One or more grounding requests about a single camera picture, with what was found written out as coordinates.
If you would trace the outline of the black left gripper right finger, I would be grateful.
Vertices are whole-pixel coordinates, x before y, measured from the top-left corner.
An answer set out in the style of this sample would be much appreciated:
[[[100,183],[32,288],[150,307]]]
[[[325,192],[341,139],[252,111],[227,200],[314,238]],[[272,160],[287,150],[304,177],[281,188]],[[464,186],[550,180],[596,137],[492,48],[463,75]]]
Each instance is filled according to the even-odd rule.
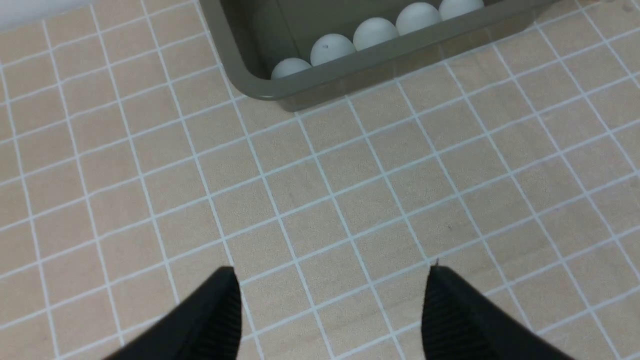
[[[569,360],[450,267],[432,265],[421,320],[428,360]]]

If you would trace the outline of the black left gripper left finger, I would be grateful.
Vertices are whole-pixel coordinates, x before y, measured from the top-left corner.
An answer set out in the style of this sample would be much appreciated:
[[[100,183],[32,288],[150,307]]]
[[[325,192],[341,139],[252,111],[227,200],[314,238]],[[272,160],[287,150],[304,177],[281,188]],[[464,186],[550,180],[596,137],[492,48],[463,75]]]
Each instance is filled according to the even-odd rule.
[[[185,301],[108,360],[235,360],[242,342],[242,294],[221,266]]]

